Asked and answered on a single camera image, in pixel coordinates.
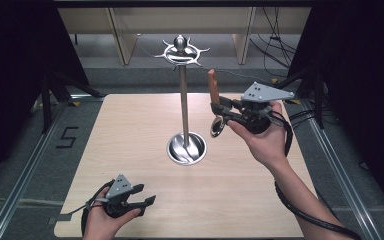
human hand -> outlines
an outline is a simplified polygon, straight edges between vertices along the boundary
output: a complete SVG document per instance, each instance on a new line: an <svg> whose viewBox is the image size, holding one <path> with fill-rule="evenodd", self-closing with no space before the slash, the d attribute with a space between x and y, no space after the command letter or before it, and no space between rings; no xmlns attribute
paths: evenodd
<svg viewBox="0 0 384 240"><path fill-rule="evenodd" d="M109 187L104 188L99 194L103 198L108 192ZM95 202L89 211L86 223L84 240L110 240L113 239L117 231L126 223L133 220L140 213L140 209L133 209L119 218L108 216L104 209L100 207L102 203Z"/></svg>
<svg viewBox="0 0 384 240"><path fill-rule="evenodd" d="M279 102L270 102L272 110L282 114L282 106ZM266 166L269 170L278 163L285 163L285 129L275 124L270 124L266 131L260 134L252 134L244 126L228 121L227 125L239 135L248 145L254 158Z"/></svg>

wooden tabletop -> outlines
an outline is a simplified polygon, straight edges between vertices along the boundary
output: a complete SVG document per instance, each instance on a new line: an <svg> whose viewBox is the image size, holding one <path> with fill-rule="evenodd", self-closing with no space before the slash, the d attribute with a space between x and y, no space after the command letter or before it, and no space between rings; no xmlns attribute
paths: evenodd
<svg viewBox="0 0 384 240"><path fill-rule="evenodd" d="M214 115L209 94L188 94L188 108L189 131L205 139L207 153L199 163L182 166L166 150L169 140L183 131L180 94L108 95L61 213L83 205L122 173L133 185L145 184L129 202L157 198L143 217L117 233L119 237L302 237L295 217L275 193L272 175L254 160L243 140L229 127L210 137ZM288 159L313 189L295 137ZM80 219L81 211L69 222L57 222L55 235L81 237Z"/></svg>

round metal base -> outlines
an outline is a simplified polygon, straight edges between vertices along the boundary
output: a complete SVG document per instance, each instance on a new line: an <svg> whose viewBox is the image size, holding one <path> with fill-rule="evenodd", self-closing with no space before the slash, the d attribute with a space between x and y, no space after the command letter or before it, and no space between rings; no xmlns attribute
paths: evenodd
<svg viewBox="0 0 384 240"><path fill-rule="evenodd" d="M167 154L173 162L188 166L201 161L207 153L204 138L196 133L189 133L189 146L184 144L183 133L173 136L167 144Z"/></svg>

silver rod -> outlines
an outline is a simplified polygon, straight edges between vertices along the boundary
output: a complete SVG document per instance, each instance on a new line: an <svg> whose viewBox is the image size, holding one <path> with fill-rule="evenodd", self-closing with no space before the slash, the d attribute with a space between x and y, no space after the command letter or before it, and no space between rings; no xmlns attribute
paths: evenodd
<svg viewBox="0 0 384 240"><path fill-rule="evenodd" d="M183 138L184 146L189 146L188 126L188 83L186 81L186 65L179 65L180 73L180 101L182 102Z"/></svg>

wooden handle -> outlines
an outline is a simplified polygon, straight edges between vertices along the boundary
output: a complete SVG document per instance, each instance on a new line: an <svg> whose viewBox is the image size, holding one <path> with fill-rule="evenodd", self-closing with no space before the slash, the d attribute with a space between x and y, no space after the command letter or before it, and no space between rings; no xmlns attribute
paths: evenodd
<svg viewBox="0 0 384 240"><path fill-rule="evenodd" d="M220 96L217 87L216 72L214 69L211 69L208 72L208 86L210 88L211 102L220 105Z"/></svg>

